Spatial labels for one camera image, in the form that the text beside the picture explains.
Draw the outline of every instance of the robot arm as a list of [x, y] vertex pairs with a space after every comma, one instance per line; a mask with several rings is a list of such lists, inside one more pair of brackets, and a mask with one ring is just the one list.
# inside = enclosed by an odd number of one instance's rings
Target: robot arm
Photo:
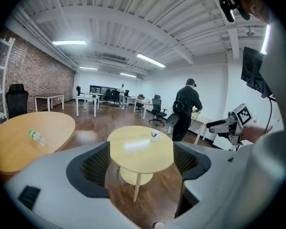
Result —
[[244, 126], [252, 119], [252, 115], [246, 104], [239, 105], [228, 113], [228, 118], [206, 124], [210, 133], [217, 133], [227, 138], [232, 145], [243, 145], [240, 135]]

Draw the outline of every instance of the white cup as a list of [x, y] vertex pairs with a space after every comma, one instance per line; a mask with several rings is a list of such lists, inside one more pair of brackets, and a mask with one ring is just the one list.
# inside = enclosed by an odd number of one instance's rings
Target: white cup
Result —
[[151, 134], [151, 141], [158, 142], [160, 140], [160, 131], [153, 129]]

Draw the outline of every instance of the oval wooden table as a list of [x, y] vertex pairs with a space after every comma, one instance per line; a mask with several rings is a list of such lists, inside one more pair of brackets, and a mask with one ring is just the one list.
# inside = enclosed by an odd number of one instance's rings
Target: oval wooden table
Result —
[[149, 182], [153, 173], [165, 170], [174, 162], [173, 142], [160, 133], [160, 140], [150, 140], [152, 128], [146, 126], [125, 126], [112, 132], [110, 141], [110, 156], [120, 166], [122, 178], [135, 185], [135, 202], [139, 186]]
[[[44, 136], [41, 146], [29, 135], [29, 130]], [[64, 147], [75, 129], [74, 119], [59, 112], [22, 114], [0, 125], [0, 172], [13, 174], [33, 160]]]

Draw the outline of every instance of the wooden floor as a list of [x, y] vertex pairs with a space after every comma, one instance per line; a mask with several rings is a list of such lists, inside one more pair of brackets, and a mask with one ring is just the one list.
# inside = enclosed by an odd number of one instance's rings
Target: wooden floor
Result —
[[[93, 106], [87, 107], [85, 111], [83, 106], [80, 106], [80, 115], [77, 117], [75, 101], [67, 102], [64, 110], [61, 109], [61, 105], [54, 107], [53, 110], [72, 116], [76, 123], [75, 133], [63, 150], [106, 141], [112, 131], [127, 125], [143, 125], [160, 131], [162, 128], [168, 129], [166, 124], [165, 126], [155, 126], [152, 122], [149, 124], [148, 120], [153, 118], [150, 112], [146, 113], [145, 120], [142, 119], [143, 113], [134, 114], [133, 105], [129, 105], [126, 109], [100, 105], [96, 118], [93, 117]], [[188, 133], [183, 141], [193, 143], [195, 138], [195, 135]], [[198, 144], [211, 146], [201, 139]], [[136, 202], [133, 202], [134, 186], [127, 184], [117, 169], [117, 165], [112, 161], [107, 170], [105, 187], [110, 192], [112, 203], [126, 217], [143, 229], [150, 229], [157, 221], [166, 223], [174, 219], [182, 184], [175, 164], [163, 172], [154, 174], [149, 183], [140, 186]]]

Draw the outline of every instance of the bottle on shelf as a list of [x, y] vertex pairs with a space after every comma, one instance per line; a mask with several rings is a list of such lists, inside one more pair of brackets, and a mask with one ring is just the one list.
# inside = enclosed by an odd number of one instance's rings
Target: bottle on shelf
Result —
[[42, 135], [40, 135], [38, 132], [34, 130], [29, 130], [30, 136], [33, 138], [35, 142], [39, 142], [41, 146], [46, 145], [46, 141]]

